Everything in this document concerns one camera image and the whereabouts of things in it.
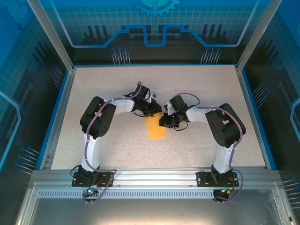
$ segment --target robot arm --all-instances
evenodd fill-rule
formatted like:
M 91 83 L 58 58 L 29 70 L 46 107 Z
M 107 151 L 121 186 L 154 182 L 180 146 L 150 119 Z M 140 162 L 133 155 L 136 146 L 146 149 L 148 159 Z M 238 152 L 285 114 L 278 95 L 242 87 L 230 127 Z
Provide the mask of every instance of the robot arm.
M 139 90 L 139 86 L 134 92 L 125 95 L 124 97 L 130 97 L 134 95 Z M 102 114 L 97 117 L 95 122 L 92 124 L 89 135 L 90 142 L 87 148 L 87 159 L 89 164 L 93 168 L 99 167 L 99 154 L 101 149 L 101 140 L 103 136 L 107 133 L 110 124 L 112 122 L 113 116 L 119 113 L 132 112 L 134 110 L 140 110 L 143 112 L 145 117 L 153 116 L 156 113 L 161 113 L 161 106 L 156 103 L 155 94 L 151 93 L 150 90 L 144 86 L 141 87 L 138 95 L 132 99 L 124 98 L 122 100 L 113 101 L 110 104 L 107 104 Z M 82 126 L 82 131 L 84 132 L 84 139 L 87 142 L 87 127 L 90 124 L 91 120 L 95 116 L 95 113 L 106 101 L 100 97 L 94 97 L 83 114 L 80 124 Z M 93 172 L 93 170 L 87 165 L 85 157 L 83 157 L 81 168 L 87 172 Z
M 246 129 L 229 104 L 219 108 L 230 113 L 239 123 L 243 134 Z M 231 171 L 230 161 L 233 145 L 240 138 L 237 124 L 225 113 L 213 107 L 188 106 L 181 96 L 176 96 L 165 105 L 166 113 L 160 119 L 160 126 L 167 128 L 179 127 L 182 121 L 208 123 L 217 142 L 217 156 L 211 167 L 211 176 L 216 184 L 222 180 L 223 174 Z

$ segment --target yellow sponge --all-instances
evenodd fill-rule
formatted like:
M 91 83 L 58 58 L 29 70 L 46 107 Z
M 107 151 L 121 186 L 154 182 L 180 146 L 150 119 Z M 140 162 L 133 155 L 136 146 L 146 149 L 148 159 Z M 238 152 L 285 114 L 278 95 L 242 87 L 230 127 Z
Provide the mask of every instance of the yellow sponge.
M 165 138 L 165 128 L 159 126 L 161 113 L 146 118 L 146 126 L 149 140 Z

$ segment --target black cable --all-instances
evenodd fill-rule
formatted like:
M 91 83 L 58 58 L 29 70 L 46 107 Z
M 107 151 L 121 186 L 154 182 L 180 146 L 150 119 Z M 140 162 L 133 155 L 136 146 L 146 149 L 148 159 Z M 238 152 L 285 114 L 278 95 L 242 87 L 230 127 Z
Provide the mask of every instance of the black cable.
M 71 173 L 73 172 L 73 170 L 76 169 L 76 168 L 79 167 L 79 166 L 80 166 L 80 164 L 77 165 L 77 166 L 75 166 L 75 167 L 70 171 L 70 176 L 71 176 L 71 177 L 74 177 L 74 176 L 71 175 Z
M 135 115 L 139 116 L 139 117 L 143 117 L 143 118 L 146 117 L 146 116 L 141 116 L 141 115 L 139 115 L 139 114 L 136 114 L 136 113 L 135 113 L 135 110 L 133 111 L 133 113 L 134 113 Z
M 180 129 L 180 130 L 176 130 L 175 127 L 174 127 L 174 130 L 176 130 L 176 131 L 182 131 L 182 130 L 185 130 L 187 127 L 188 127 L 188 123 L 187 123 L 187 126 L 186 126 L 185 128 Z

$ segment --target enclosure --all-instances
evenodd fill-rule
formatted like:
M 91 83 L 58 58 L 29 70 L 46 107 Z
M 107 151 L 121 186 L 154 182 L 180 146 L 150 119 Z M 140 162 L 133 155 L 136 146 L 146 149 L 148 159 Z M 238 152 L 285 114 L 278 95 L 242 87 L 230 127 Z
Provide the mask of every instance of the enclosure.
M 299 10 L 297 0 L 0 1 L 1 224 L 298 224 Z M 158 137 L 135 112 L 116 113 L 101 139 L 111 186 L 82 200 L 89 185 L 71 177 L 86 158 L 81 117 L 94 97 L 135 93 L 138 81 L 162 112 L 181 92 L 197 108 L 230 104 L 246 133 L 228 202 L 215 197 L 225 187 L 197 179 L 218 153 L 210 125 Z

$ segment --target metal frame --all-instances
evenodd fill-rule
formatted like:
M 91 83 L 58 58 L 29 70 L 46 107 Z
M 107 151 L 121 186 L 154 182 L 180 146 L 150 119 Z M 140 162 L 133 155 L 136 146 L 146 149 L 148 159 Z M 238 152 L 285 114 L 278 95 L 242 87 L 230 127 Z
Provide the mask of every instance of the metal frame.
M 46 35 L 50 39 L 57 54 L 60 56 L 65 67 L 68 71 L 73 71 L 74 65 L 39 0 L 27 0 L 27 2 L 37 17 L 37 20 L 43 27 Z
M 244 52 L 242 53 L 238 64 L 238 72 L 241 72 L 244 68 L 246 62 L 250 58 L 250 55 L 252 54 L 253 50 L 255 49 L 257 43 L 261 39 L 262 35 L 266 31 L 271 19 L 273 18 L 274 14 L 276 13 L 280 3 L 282 0 L 270 0 L 270 3 L 268 4 L 266 10 L 264 11 L 255 31 L 253 32 L 246 48 L 244 49 Z
M 62 100 L 59 104 L 57 111 L 57 116 L 55 117 L 53 127 L 51 129 L 51 134 L 49 136 L 49 143 L 47 144 L 46 151 L 43 158 L 42 166 L 46 162 L 46 157 L 48 154 L 53 154 L 57 145 L 60 128 L 62 125 L 63 117 L 67 107 L 69 95 L 71 92 L 75 71 L 73 71 L 74 65 L 72 64 L 71 59 L 69 58 L 62 42 L 59 39 L 54 27 L 52 26 L 46 12 L 41 6 L 38 0 L 27 0 L 30 7 L 32 8 L 37 19 L 41 23 L 44 31 L 52 42 L 54 48 L 56 49 L 58 55 L 62 59 L 66 68 L 72 73 L 69 75 L 66 86 L 62 94 Z M 238 64 L 237 64 L 237 75 L 238 79 L 245 96 L 245 100 L 250 112 L 251 119 L 253 121 L 256 135 L 259 139 L 260 147 L 262 154 L 265 157 L 267 168 L 270 169 L 270 163 L 267 158 L 266 149 L 263 144 L 263 138 L 259 131 L 258 123 L 255 118 L 253 106 L 251 105 L 249 94 L 245 86 L 245 81 L 241 75 L 242 69 L 244 68 L 247 60 L 249 59 L 251 53 L 256 47 L 259 39 L 265 32 L 269 22 L 271 21 L 273 15 L 275 14 L 278 6 L 280 5 L 281 0 L 270 0 L 269 5 L 267 6 L 258 26 L 256 27 L 249 43 L 247 44 Z M 270 171 L 263 167 L 241 167 L 239 168 L 244 176 L 245 189 L 268 189 L 272 190 L 273 201 L 277 207 L 277 216 L 281 221 L 281 224 L 288 225 L 290 223 L 289 217 L 295 221 L 291 207 L 289 206 L 287 197 L 285 195 L 281 178 L 278 171 Z M 115 178 L 113 187 L 109 188 L 108 192 L 128 192 L 134 193 L 134 195 L 125 196 L 125 198 L 145 198 L 145 195 L 140 195 L 143 191 L 159 191 L 167 190 L 171 192 L 177 192 L 180 195 L 182 193 L 188 193 L 183 195 L 183 198 L 201 198 L 195 193 L 205 192 L 211 193 L 213 188 L 203 187 L 199 188 L 196 184 L 195 173 L 204 170 L 210 171 L 210 168 L 184 168 L 184 169 L 144 169 L 144 170 L 118 170 Z M 30 224 L 35 205 L 38 198 L 44 198 L 45 192 L 49 198 L 66 198 L 66 193 L 77 193 L 76 195 L 68 196 L 68 198 L 81 198 L 78 193 L 84 191 L 85 188 L 82 187 L 71 187 L 71 178 L 69 176 L 69 171 L 62 170 L 43 170 L 43 171 L 34 171 L 30 184 L 28 186 L 27 192 L 23 204 L 20 208 L 20 212 L 17 218 L 16 224 L 26 225 Z M 156 198 L 156 196 L 146 196 L 147 198 Z M 162 196 L 179 198 L 178 195 Z M 114 194 L 105 196 L 105 198 L 120 198 L 120 196 L 115 196 Z
M 277 204 L 277 214 L 281 224 L 290 224 L 287 210 L 284 210 L 284 202 L 287 201 L 284 193 L 281 178 L 278 171 L 267 171 L 262 167 L 240 167 L 244 176 L 245 189 L 267 189 L 272 190 Z M 185 168 L 185 169 L 144 169 L 144 170 L 119 170 L 114 179 L 113 187 L 109 188 L 111 192 L 130 192 L 123 198 L 134 199 L 203 199 L 212 198 L 209 193 L 213 188 L 197 187 L 195 173 L 204 170 L 210 171 L 210 168 Z M 45 193 L 50 196 L 46 198 L 73 198 L 80 199 L 81 193 L 85 188 L 71 187 L 72 178 L 69 171 L 34 171 L 30 180 L 28 190 L 20 209 L 17 219 L 17 225 L 30 224 L 37 199 L 45 198 Z M 146 196 L 143 192 L 163 192 L 176 193 L 175 195 L 164 196 Z M 206 197 L 199 196 L 196 193 L 208 193 Z M 108 195 L 106 199 L 122 198 L 118 194 Z

